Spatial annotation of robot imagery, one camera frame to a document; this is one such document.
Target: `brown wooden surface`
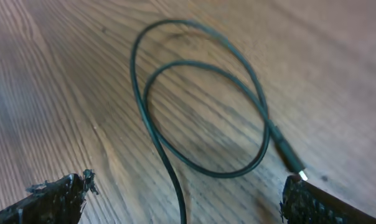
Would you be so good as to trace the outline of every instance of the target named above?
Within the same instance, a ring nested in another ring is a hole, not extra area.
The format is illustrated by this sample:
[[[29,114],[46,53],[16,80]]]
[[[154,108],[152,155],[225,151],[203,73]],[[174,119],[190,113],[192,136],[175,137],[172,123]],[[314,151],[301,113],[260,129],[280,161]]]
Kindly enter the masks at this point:
[[[166,17],[225,34],[258,72],[310,181],[376,216],[376,0],[0,0],[0,210],[31,184],[89,168],[101,194],[89,196],[82,223],[178,223],[128,71],[138,31]],[[212,62],[251,85],[226,50],[178,26],[144,40],[140,85],[177,58]],[[163,133],[203,166],[234,170],[256,154],[261,119],[223,78],[177,68],[151,99]],[[191,223],[280,223],[288,172],[272,145],[236,179],[170,158]]]

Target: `dark green cable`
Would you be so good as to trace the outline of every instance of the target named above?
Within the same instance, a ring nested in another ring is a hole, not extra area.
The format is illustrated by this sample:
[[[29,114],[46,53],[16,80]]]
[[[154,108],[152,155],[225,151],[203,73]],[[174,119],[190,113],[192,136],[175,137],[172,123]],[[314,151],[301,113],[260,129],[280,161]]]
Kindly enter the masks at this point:
[[[243,84],[238,78],[231,75],[230,73],[226,72],[225,70],[222,70],[221,68],[218,68],[214,65],[210,65],[203,62],[198,62],[195,60],[176,60],[174,62],[167,63],[163,65],[162,67],[158,68],[147,80],[144,88],[144,95],[141,97],[141,93],[138,87],[137,82],[137,76],[136,76],[136,55],[138,50],[138,45],[141,41],[141,39],[145,36],[145,34],[150,31],[151,29],[163,25],[163,24],[184,24],[189,27],[194,27],[196,29],[202,30],[203,32],[207,33],[208,35],[212,36],[213,38],[217,39],[224,47],[228,48],[234,56],[243,64],[246,71],[249,73],[251,80],[253,81],[253,84],[256,87],[256,92],[258,95],[258,98],[255,96],[255,94],[249,90],[245,84]],[[160,75],[163,71],[175,67],[175,66],[181,66],[181,65],[188,65],[198,68],[203,68],[205,70],[211,70],[214,72],[219,73],[220,75],[223,75],[225,78],[228,78],[234,84],[236,84],[243,92],[246,94],[249,99],[253,102],[253,104],[257,107],[257,110],[260,113],[260,116],[263,117],[265,121],[265,127],[264,127],[264,133],[263,133],[263,142],[260,146],[260,150],[256,157],[244,168],[241,168],[239,170],[233,171],[233,172],[214,172],[211,170],[207,170],[196,163],[192,162],[190,159],[186,158],[183,154],[181,154],[176,148],[174,148],[167,139],[159,132],[157,127],[154,125],[153,120],[151,118],[151,115],[148,111],[148,94],[149,90],[151,88],[151,85],[155,81],[156,77]],[[179,20],[179,19],[166,19],[163,21],[155,22],[149,26],[147,26],[143,31],[141,31],[137,37],[137,39],[134,42],[133,48],[131,50],[131,58],[130,58],[130,75],[131,75],[131,84],[133,85],[133,91],[134,95],[137,101],[139,112],[141,113],[142,119],[144,121],[144,124],[146,126],[146,129],[148,130],[149,135],[151,136],[151,139],[155,145],[155,148],[157,149],[157,152],[159,153],[164,166],[166,167],[167,172],[170,175],[170,178],[172,180],[173,186],[176,190],[177,199],[179,202],[180,207],[180,216],[181,216],[181,223],[187,223],[187,215],[186,215],[186,206],[184,202],[184,196],[182,194],[180,183],[177,179],[176,173],[174,172],[174,169],[171,166],[171,163],[169,159],[166,156],[166,153],[164,152],[164,149],[161,145],[161,142],[175,155],[177,156],[182,162],[187,164],[189,167],[195,169],[196,171],[203,173],[205,175],[209,175],[211,177],[216,178],[233,178],[233,177],[239,177],[241,175],[244,175],[250,171],[252,171],[256,166],[259,165],[261,160],[263,159],[268,143],[270,142],[270,131],[272,136],[278,137],[278,142],[284,143],[286,140],[283,138],[282,134],[279,132],[279,129],[277,129],[273,123],[268,119],[268,108],[265,100],[265,96],[263,93],[263,90],[261,89],[260,82],[258,81],[256,77],[255,71],[250,66],[249,62],[242,56],[242,54],[227,40],[226,37],[219,34],[217,31],[206,27],[202,24],[199,24],[195,21],[188,21],[188,20]]]

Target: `black cable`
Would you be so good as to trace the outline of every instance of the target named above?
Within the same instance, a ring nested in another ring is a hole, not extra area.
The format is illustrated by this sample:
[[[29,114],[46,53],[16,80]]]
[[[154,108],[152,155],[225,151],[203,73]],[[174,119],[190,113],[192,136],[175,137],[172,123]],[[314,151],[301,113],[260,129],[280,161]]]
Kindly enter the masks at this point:
[[[213,38],[217,39],[222,45],[224,45],[226,48],[228,48],[234,56],[243,64],[246,71],[249,73],[251,80],[253,81],[256,92],[258,95],[258,98],[255,96],[255,94],[249,90],[245,84],[243,84],[238,78],[231,75],[230,73],[226,72],[225,70],[222,70],[221,68],[218,68],[214,65],[210,65],[204,62],[199,62],[195,60],[176,60],[170,63],[167,63],[160,68],[158,68],[147,80],[144,88],[144,95],[143,98],[141,97],[141,93],[139,91],[138,82],[137,82],[137,75],[136,75],[136,55],[138,50],[138,45],[141,41],[141,39],[145,36],[145,34],[150,31],[151,29],[163,25],[163,24],[183,24],[189,27],[193,27],[199,30],[202,30],[203,32],[207,33],[208,35],[212,36]],[[176,148],[174,148],[169,141],[159,132],[157,127],[154,125],[153,120],[151,118],[151,115],[148,111],[148,94],[149,90],[151,88],[151,85],[155,81],[156,77],[160,75],[163,71],[175,67],[175,66],[181,66],[181,65],[188,65],[198,68],[203,68],[205,70],[211,70],[214,72],[217,72],[221,75],[223,75],[225,78],[228,78],[234,84],[236,84],[253,102],[253,104],[257,107],[258,112],[260,113],[260,116],[265,121],[265,127],[264,127],[264,134],[263,134],[263,142],[261,144],[260,150],[256,157],[244,168],[233,171],[233,172],[214,172],[211,170],[207,170],[196,163],[192,162],[190,159],[186,158],[183,154],[181,154]],[[176,190],[177,199],[179,202],[180,207],[180,216],[181,216],[181,223],[187,223],[187,215],[186,215],[186,206],[184,201],[184,196],[182,194],[180,183],[177,179],[176,173],[174,172],[174,169],[171,166],[171,163],[169,159],[167,158],[167,155],[161,145],[161,142],[175,155],[177,156],[182,162],[187,164],[189,167],[195,169],[196,171],[203,173],[205,175],[216,177],[216,178],[233,178],[233,177],[239,177],[241,175],[244,175],[250,171],[252,171],[256,166],[259,165],[261,160],[263,159],[268,143],[270,142],[270,136],[273,138],[275,144],[280,148],[281,152],[285,155],[287,158],[293,172],[300,173],[301,176],[306,179],[303,169],[304,166],[299,160],[298,156],[293,152],[292,148],[288,144],[288,142],[285,140],[279,129],[272,123],[270,119],[268,119],[268,107],[265,100],[265,96],[263,93],[263,90],[261,89],[260,82],[258,81],[256,77],[255,71],[250,66],[249,62],[242,56],[242,54],[228,41],[226,37],[219,34],[216,30],[213,30],[209,27],[206,27],[202,24],[199,24],[195,21],[188,21],[188,20],[180,20],[180,19],[166,19],[162,21],[155,22],[149,26],[147,26],[143,31],[139,33],[137,36],[137,39],[134,42],[133,48],[131,50],[131,58],[130,58],[130,75],[131,75],[131,83],[133,85],[133,91],[134,95],[137,101],[139,112],[141,113],[141,116],[143,118],[144,124],[148,130],[149,135],[151,136],[151,139],[157,149],[157,152],[159,153],[164,166],[166,167],[167,172],[170,175],[170,178],[172,180],[173,186]]]

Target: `metal connector tip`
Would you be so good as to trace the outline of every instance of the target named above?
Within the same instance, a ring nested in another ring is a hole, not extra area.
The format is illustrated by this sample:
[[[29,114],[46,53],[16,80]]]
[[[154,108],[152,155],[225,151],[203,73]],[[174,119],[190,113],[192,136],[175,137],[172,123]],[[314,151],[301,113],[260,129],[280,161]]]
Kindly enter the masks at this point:
[[[304,181],[308,180],[306,173],[304,173],[304,170],[300,171],[299,175],[300,175],[302,180],[304,180]]]

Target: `connector tip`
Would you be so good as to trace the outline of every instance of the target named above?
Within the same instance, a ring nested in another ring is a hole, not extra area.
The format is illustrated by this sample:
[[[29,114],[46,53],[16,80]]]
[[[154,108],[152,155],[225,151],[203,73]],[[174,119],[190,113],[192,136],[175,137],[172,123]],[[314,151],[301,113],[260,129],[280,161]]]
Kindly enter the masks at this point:
[[[306,175],[306,173],[304,172],[304,170],[300,171],[300,172],[299,172],[299,175],[300,175],[301,179],[303,179],[304,181],[307,181],[307,180],[308,180],[307,175]]]

